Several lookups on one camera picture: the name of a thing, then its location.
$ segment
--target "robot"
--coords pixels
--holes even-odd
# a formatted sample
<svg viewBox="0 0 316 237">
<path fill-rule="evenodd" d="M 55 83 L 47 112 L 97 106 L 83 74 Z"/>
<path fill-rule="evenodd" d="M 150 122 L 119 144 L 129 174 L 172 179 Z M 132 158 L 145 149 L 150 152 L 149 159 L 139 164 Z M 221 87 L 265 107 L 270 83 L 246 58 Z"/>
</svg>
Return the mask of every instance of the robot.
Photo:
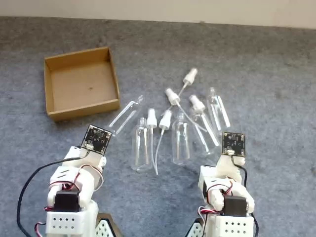
<svg viewBox="0 0 316 237">
<path fill-rule="evenodd" d="M 47 237 L 120 237 L 121 233 L 109 214 L 100 214 L 92 195 L 103 184 L 102 171 L 107 163 L 104 156 L 112 133 L 90 125 L 81 146 L 71 147 L 64 159 L 38 168 L 24 185 L 17 208 L 17 224 L 23 234 L 31 235 L 20 221 L 24 191 L 31 179 L 43 168 L 61 163 L 50 178 L 46 222 Z"/>
<path fill-rule="evenodd" d="M 198 187 L 205 206 L 198 208 L 201 218 L 191 225 L 186 237 L 255 237 L 259 227 L 253 215 L 255 202 L 246 189 L 245 135 L 223 133 L 222 155 L 217 165 L 200 167 Z M 245 172 L 241 184 L 240 170 Z"/>
</svg>

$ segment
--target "transparent bottle lying down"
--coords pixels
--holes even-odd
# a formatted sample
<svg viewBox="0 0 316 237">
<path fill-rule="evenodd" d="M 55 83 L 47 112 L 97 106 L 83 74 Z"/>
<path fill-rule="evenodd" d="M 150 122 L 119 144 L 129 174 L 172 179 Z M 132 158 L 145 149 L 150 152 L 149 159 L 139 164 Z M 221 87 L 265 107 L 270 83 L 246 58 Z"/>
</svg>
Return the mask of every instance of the transparent bottle lying down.
<svg viewBox="0 0 316 237">
<path fill-rule="evenodd" d="M 212 128 L 212 124 L 211 124 L 209 118 L 204 113 L 205 105 L 197 98 L 196 95 L 191 95 L 189 97 L 189 100 L 192 103 L 194 112 L 196 114 L 199 114 L 201 121 L 202 121 L 204 127 L 206 128 L 208 135 L 212 139 L 214 145 L 216 147 L 218 147 L 219 146 L 218 134 L 214 132 L 214 129 Z"/>
<path fill-rule="evenodd" d="M 149 147 L 149 130 L 145 118 L 140 118 L 132 131 L 131 167 L 138 172 L 153 167 Z"/>
<path fill-rule="evenodd" d="M 203 126 L 204 122 L 200 113 L 191 111 L 192 120 L 201 126 Z M 207 132 L 202 131 L 198 126 L 194 125 L 194 143 L 196 144 L 196 150 L 198 152 L 198 156 L 207 157 L 214 153 L 216 146 L 214 145 L 212 139 L 210 138 Z"/>
<path fill-rule="evenodd" d="M 218 133 L 222 133 L 222 130 L 231 126 L 228 119 L 226 109 L 224 107 L 222 98 L 216 95 L 214 87 L 210 87 L 206 99 L 207 109 L 211 118 L 211 123 Z"/>
<path fill-rule="evenodd" d="M 130 101 L 125 108 L 108 125 L 113 136 L 118 136 L 126 125 L 135 120 L 142 109 L 143 95 L 140 95 L 137 101 Z"/>
<path fill-rule="evenodd" d="M 177 120 L 172 125 L 172 162 L 177 165 L 186 164 L 192 152 L 192 123 L 183 112 L 178 113 Z"/>
</svg>

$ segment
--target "open cardboard box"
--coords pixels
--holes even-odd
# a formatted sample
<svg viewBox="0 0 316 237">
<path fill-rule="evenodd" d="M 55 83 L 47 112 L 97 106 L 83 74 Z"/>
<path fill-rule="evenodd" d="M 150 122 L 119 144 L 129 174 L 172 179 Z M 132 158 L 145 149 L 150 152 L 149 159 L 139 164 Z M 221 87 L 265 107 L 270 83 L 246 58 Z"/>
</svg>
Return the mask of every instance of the open cardboard box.
<svg viewBox="0 0 316 237">
<path fill-rule="evenodd" d="M 47 114 L 60 121 L 116 110 L 119 85 L 109 48 L 45 58 Z"/>
</svg>

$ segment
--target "empty bottle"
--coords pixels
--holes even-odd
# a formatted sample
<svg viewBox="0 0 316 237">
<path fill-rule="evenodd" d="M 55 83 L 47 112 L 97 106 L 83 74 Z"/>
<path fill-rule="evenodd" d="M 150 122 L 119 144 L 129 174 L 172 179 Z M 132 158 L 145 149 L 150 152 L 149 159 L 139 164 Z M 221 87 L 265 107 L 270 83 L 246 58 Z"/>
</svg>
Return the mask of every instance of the empty bottle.
<svg viewBox="0 0 316 237">
<path fill-rule="evenodd" d="M 177 120 L 172 125 L 172 162 L 175 164 L 185 164 L 191 158 L 191 126 L 183 112 L 179 112 Z"/>
<path fill-rule="evenodd" d="M 149 131 L 146 125 L 146 119 L 140 118 L 138 124 L 132 131 L 132 169 L 141 172 L 151 169 L 153 166 L 150 146 Z"/>
<path fill-rule="evenodd" d="M 214 87 L 210 87 L 206 103 L 212 126 L 217 128 L 218 133 L 221 134 L 222 130 L 230 127 L 231 124 L 229 122 L 223 101 L 219 95 L 216 95 Z"/>
<path fill-rule="evenodd" d="M 194 110 L 191 111 L 192 120 L 201 126 L 204 125 L 203 119 L 200 113 L 196 113 Z M 214 145 L 212 139 L 210 139 L 207 132 L 202 131 L 198 126 L 193 126 L 193 131 L 195 133 L 195 144 L 197 149 L 197 156 L 207 157 L 214 153 L 216 146 Z"/>
</svg>

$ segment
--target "spray nozzle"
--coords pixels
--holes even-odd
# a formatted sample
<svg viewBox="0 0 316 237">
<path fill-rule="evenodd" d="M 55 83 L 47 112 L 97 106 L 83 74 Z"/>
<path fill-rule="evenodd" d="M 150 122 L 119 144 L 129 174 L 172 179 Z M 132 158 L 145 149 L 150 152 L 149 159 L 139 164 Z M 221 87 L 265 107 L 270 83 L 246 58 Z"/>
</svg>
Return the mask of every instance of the spray nozzle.
<svg viewBox="0 0 316 237">
<path fill-rule="evenodd" d="M 196 95 L 191 95 L 189 97 L 189 100 L 191 101 L 192 105 L 193 105 L 193 109 L 196 112 L 203 112 L 205 110 L 205 105 L 203 104 L 202 101 L 200 101 L 198 99 L 198 97 Z"/>
<path fill-rule="evenodd" d="M 156 113 L 153 108 L 148 109 L 147 126 L 157 127 Z"/>
<path fill-rule="evenodd" d="M 171 110 L 166 110 L 163 114 L 162 119 L 160 120 L 159 127 L 163 130 L 168 130 L 171 123 Z"/>
<path fill-rule="evenodd" d="M 194 82 L 194 79 L 196 78 L 196 75 L 198 73 L 198 70 L 196 68 L 192 68 L 190 72 L 183 78 L 183 82 L 186 85 L 192 85 Z"/>
<path fill-rule="evenodd" d="M 171 105 L 177 105 L 180 102 L 180 97 L 171 88 L 167 88 L 165 93 Z"/>
</svg>

